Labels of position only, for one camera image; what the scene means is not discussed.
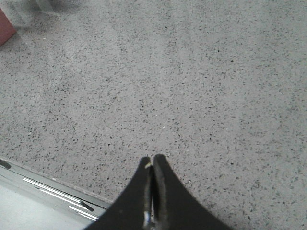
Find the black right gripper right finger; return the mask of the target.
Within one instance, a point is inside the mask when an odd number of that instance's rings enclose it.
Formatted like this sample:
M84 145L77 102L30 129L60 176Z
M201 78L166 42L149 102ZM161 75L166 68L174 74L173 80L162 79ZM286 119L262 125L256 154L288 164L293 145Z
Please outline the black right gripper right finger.
M153 159L153 210L157 230L230 230L184 187L166 156Z

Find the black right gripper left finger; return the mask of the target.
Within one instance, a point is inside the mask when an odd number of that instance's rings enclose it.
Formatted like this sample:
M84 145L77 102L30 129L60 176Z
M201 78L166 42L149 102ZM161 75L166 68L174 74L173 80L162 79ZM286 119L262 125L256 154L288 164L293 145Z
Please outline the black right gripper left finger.
M129 184L97 221L87 230L149 230L152 227L152 165L140 160Z

